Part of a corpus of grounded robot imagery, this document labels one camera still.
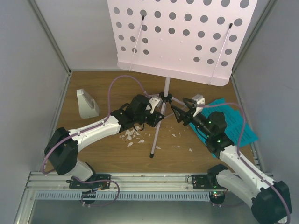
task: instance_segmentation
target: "metal grate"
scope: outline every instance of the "metal grate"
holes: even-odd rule
[[[95,199],[112,200],[117,192],[97,192]],[[37,200],[79,200],[82,192],[38,191]],[[120,201],[209,201],[208,192],[121,192]]]

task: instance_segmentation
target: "round hole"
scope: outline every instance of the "round hole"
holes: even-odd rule
[[[233,51],[232,51],[231,49],[226,49],[226,50],[224,51],[224,53],[225,53],[226,55],[230,55],[232,52],[233,52]]]
[[[209,59],[209,60],[207,60],[207,63],[208,63],[208,64],[213,64],[213,63],[214,63],[214,60],[213,60],[213,59]]]
[[[190,14],[185,15],[185,20],[190,21],[192,19],[192,16]]]
[[[204,0],[205,6],[209,6],[211,4],[212,0]]]
[[[134,29],[135,28],[134,24],[133,23],[129,23],[129,28],[130,29]]]
[[[224,17],[219,17],[218,19],[217,19],[217,23],[219,24],[219,25],[222,25],[223,23],[225,22],[225,18]]]
[[[188,36],[190,34],[190,31],[188,29],[184,29],[183,35]]]
[[[221,62],[221,65],[222,65],[223,67],[225,67],[225,66],[228,65],[228,62]]]
[[[200,38],[203,38],[205,36],[205,32],[204,31],[199,31],[197,36],[200,37]]]
[[[241,8],[246,8],[249,5],[249,1],[248,0],[242,0],[240,2],[240,7]]]
[[[141,16],[146,16],[146,11],[145,11],[144,9],[141,10],[141,11],[140,11],[140,15],[141,15]]]
[[[159,11],[155,11],[155,17],[159,19],[161,17],[161,13]]]
[[[194,61],[194,62],[199,62],[200,59],[199,59],[199,57],[195,57],[195,58],[193,58],[193,61]]]
[[[116,23],[116,26],[117,26],[118,28],[121,28],[121,27],[122,27],[122,24],[121,24],[120,22],[117,22],[117,23]]]
[[[202,50],[202,46],[201,45],[196,45],[195,49],[196,50]]]
[[[230,0],[222,0],[222,1],[221,1],[221,5],[222,5],[223,7],[227,7],[229,4],[230,4]]]
[[[231,42],[234,42],[234,41],[237,40],[237,36],[236,36],[236,35],[231,35],[231,36],[229,37],[229,40],[230,40]]]
[[[200,21],[207,22],[207,16],[206,15],[201,16]]]
[[[221,35],[220,35],[219,33],[216,33],[216,34],[213,35],[213,38],[214,38],[215,40],[219,40],[220,37],[221,37]]]
[[[142,25],[142,28],[141,28],[143,31],[147,31],[148,30],[148,27],[146,25]]]
[[[117,8],[117,7],[115,7],[115,8],[113,9],[113,11],[114,11],[115,14],[119,14],[119,13],[120,13],[119,8]]]
[[[216,48],[216,47],[211,47],[211,48],[210,48],[210,51],[211,51],[212,53],[215,53],[215,52],[217,51],[217,48]]]
[[[156,26],[156,27],[155,27],[155,31],[156,31],[157,33],[160,33],[160,32],[161,32],[161,28],[158,27],[158,26]]]
[[[169,32],[170,34],[174,34],[174,33],[176,32],[176,30],[175,30],[174,28],[169,28],[168,32]]]
[[[174,20],[176,17],[177,17],[177,15],[176,15],[174,12],[169,13],[169,18],[170,18],[171,20]]]
[[[236,27],[239,27],[239,26],[242,25],[242,23],[243,23],[243,20],[239,18],[239,19],[236,19],[236,20],[235,20],[234,25],[235,25]]]
[[[128,14],[128,15],[133,15],[133,10],[130,9],[130,8],[128,8],[128,9],[127,9],[127,14]]]
[[[147,38],[143,38],[143,39],[142,39],[142,42],[143,42],[143,43],[148,43],[149,40],[148,40]]]

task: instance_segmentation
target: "stand pole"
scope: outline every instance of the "stand pole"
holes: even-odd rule
[[[166,79],[165,79],[165,86],[164,86],[164,96],[165,97],[168,96],[169,85],[170,85],[170,78],[166,77]],[[162,107],[161,107],[161,114],[164,115],[165,109],[166,109],[166,102],[163,102]],[[151,148],[151,152],[150,152],[150,155],[149,155],[150,158],[154,157],[156,143],[157,143],[157,138],[158,138],[158,135],[159,135],[160,125],[161,125],[161,122],[159,122],[158,125],[157,125],[153,147]]]

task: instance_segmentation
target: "black clamp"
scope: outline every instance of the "black clamp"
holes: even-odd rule
[[[168,93],[167,97],[165,97],[164,92],[160,92],[159,97],[163,100],[163,103],[172,104],[172,94]]]

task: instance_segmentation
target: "wooden floor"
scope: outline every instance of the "wooden floor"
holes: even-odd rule
[[[164,77],[134,72],[74,72],[65,97],[58,127],[67,130],[86,126],[107,115],[107,92],[110,83],[119,75],[130,74],[143,84],[148,94],[158,94],[164,89]],[[77,89],[85,89],[98,103],[100,116],[81,119],[76,97]],[[205,97],[206,104],[225,98],[227,102],[237,102],[234,88],[230,82],[226,86],[216,87],[172,79],[169,92],[178,99],[192,98],[196,94]],[[139,85],[130,78],[117,80],[111,92],[111,109],[116,110],[132,98],[142,94]],[[172,113],[167,106],[166,115]],[[157,146],[153,159],[149,157],[155,135],[155,128],[148,125],[139,131],[132,140],[120,137],[125,133],[99,140],[79,153],[79,159],[88,162],[97,172],[174,172],[205,173],[220,160],[213,158],[206,146],[198,139],[190,127],[178,124],[174,116],[164,119],[161,124]],[[253,161],[250,146],[242,148],[247,158]]]

